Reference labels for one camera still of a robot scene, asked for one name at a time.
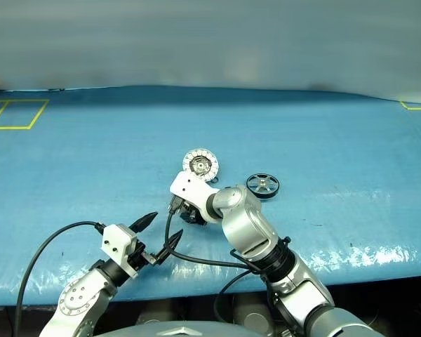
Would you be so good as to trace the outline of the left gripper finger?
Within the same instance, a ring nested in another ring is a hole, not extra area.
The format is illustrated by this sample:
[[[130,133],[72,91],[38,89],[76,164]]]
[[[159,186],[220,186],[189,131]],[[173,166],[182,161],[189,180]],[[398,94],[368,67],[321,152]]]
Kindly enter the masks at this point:
[[[156,218],[157,215],[158,215],[157,211],[144,215],[143,217],[137,219],[130,226],[130,230],[132,230],[134,233],[139,233],[139,232],[144,231],[152,223],[152,221]]]
[[[171,235],[167,242],[163,245],[163,248],[156,254],[156,263],[162,264],[167,257],[175,250],[179,241],[181,240],[183,230],[177,231],[175,234]]]

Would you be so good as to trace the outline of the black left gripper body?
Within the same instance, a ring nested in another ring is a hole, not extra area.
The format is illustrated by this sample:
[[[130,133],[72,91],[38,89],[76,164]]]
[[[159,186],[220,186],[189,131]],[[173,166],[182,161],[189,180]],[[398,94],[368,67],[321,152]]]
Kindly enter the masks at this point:
[[[128,256],[128,264],[135,270],[139,271],[146,265],[157,265],[158,258],[152,253],[145,251],[146,246],[141,242],[137,241],[135,250]]]

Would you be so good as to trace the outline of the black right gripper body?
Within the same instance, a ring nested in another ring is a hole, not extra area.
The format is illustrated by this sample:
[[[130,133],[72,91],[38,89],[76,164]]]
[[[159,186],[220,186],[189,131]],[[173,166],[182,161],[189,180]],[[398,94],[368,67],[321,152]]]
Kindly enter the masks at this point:
[[[186,223],[196,225],[206,224],[206,221],[199,213],[199,210],[195,206],[188,204],[187,202],[185,202],[180,208],[179,215],[181,219],[183,219]]]

